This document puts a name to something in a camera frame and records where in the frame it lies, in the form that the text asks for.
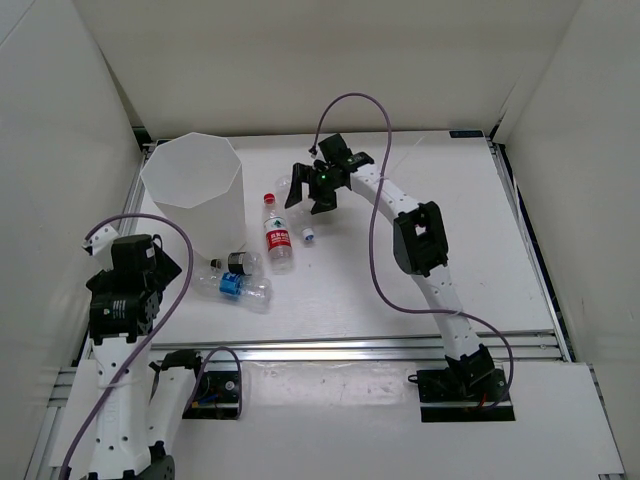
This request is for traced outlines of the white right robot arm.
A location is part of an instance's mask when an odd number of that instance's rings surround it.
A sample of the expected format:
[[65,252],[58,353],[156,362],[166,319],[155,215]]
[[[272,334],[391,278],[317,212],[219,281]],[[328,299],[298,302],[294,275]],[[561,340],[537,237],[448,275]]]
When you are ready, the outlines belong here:
[[465,314],[448,268],[449,246],[439,206],[421,203],[388,180],[374,159],[354,153],[339,134],[319,143],[321,157],[311,165],[296,163],[285,202],[287,209],[303,200],[303,186],[313,215],[337,208],[337,190],[347,188],[366,199],[392,226],[396,264],[422,292],[444,344],[451,371],[449,387],[460,399],[480,393],[494,369],[494,361]]

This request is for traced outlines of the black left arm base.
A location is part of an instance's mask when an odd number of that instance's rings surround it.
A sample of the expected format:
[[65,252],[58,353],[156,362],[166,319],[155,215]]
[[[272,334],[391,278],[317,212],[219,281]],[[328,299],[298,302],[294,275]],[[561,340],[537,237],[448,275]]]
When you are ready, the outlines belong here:
[[201,367],[202,376],[185,406],[187,420],[237,421],[243,411],[243,379],[239,362],[214,360]]

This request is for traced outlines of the aluminium right side rail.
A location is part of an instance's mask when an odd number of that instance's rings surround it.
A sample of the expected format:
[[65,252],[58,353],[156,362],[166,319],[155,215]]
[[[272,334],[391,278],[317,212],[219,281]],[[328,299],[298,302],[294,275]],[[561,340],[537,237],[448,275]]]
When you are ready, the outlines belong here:
[[551,280],[546,262],[544,260],[536,233],[533,228],[524,198],[522,196],[516,176],[509,161],[506,146],[492,140],[487,141],[494,159],[497,173],[501,178],[507,198],[516,219],[516,224],[525,244],[525,249],[532,263],[536,278],[540,284],[543,296],[548,305],[548,310],[554,321],[555,336],[566,361],[576,360],[575,351],[568,328],[566,326],[559,299]]

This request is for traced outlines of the black label plastic bottle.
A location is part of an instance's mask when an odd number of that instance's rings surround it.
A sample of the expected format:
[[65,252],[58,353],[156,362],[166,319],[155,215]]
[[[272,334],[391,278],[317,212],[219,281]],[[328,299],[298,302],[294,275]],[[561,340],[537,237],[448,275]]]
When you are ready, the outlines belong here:
[[215,258],[209,262],[213,270],[228,271],[231,274],[261,277],[263,275],[263,260],[259,253],[252,251],[236,251],[226,258]]

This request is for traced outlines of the red label plastic bottle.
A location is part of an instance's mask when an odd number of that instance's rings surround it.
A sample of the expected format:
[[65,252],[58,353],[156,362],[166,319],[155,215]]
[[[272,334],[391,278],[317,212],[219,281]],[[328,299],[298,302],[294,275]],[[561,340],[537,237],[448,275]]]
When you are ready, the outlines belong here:
[[264,237],[272,270],[282,274],[293,266],[293,250],[288,225],[273,193],[263,197]]

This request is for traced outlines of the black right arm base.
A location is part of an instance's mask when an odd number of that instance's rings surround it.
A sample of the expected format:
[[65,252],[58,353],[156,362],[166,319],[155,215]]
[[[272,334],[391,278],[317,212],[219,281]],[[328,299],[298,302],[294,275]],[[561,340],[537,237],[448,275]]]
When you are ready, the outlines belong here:
[[450,372],[418,370],[407,377],[418,390],[422,423],[513,422],[516,420],[503,369],[465,391]]

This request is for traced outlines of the clear bottle with blue-white cap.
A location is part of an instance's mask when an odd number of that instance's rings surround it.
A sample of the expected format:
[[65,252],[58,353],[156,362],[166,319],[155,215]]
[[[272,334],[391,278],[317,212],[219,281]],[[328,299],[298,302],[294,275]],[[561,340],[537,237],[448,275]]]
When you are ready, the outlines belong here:
[[315,233],[311,219],[311,203],[308,200],[286,208],[285,203],[290,191],[291,176],[284,175],[275,182],[276,200],[282,207],[289,231],[299,238],[305,245],[311,245],[315,239]]

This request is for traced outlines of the blue label plastic bottle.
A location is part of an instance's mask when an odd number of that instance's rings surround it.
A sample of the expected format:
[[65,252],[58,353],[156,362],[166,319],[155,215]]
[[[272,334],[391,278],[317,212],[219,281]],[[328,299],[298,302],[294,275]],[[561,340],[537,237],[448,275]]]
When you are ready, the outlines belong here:
[[191,287],[202,297],[238,305],[258,313],[270,309],[273,296],[272,284],[268,278],[230,272],[195,272],[191,278]]

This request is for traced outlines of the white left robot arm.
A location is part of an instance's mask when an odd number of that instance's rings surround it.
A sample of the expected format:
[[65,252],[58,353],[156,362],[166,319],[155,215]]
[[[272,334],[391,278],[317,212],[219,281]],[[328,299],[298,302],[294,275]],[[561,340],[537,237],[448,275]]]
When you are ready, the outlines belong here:
[[87,283],[89,336],[103,404],[95,416],[91,479],[172,479],[172,443],[187,400],[206,395],[210,377],[193,350],[149,358],[149,338],[166,287],[180,267],[148,234],[102,231],[108,267]]

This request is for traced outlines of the aluminium front frame rail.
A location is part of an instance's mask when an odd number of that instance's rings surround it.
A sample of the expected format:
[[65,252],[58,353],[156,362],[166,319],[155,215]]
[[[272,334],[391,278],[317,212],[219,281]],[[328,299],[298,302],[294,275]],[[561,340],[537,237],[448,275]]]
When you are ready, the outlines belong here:
[[[501,340],[489,333],[480,335],[494,362],[514,360],[571,362],[565,340],[552,331],[507,333]],[[362,337],[352,339],[304,339],[239,341],[227,346],[241,361],[248,362],[417,362],[444,366],[442,340],[435,335],[409,337]]]

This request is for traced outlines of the aluminium left side rail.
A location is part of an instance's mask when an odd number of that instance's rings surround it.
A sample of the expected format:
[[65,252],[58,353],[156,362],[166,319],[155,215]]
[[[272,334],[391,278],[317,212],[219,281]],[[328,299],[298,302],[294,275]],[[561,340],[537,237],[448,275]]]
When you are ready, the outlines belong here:
[[[134,177],[127,194],[127,199],[123,209],[124,213],[137,213],[140,210],[144,195],[144,187],[140,179],[140,173],[149,157],[149,150],[153,149],[155,142],[149,135],[147,129],[143,126],[134,126],[133,133],[135,140],[141,151],[141,160],[139,161]],[[77,367],[82,359],[89,356],[89,338],[88,332],[85,332],[83,342],[79,347],[76,358],[71,362],[72,367]]]

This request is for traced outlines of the white octagonal plastic bin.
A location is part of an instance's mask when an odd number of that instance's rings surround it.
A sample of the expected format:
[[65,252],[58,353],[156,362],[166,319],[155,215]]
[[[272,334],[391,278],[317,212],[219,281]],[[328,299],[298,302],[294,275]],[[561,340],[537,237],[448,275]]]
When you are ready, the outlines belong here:
[[203,258],[246,242],[242,163],[224,137],[188,133],[158,145],[141,171],[145,189]]

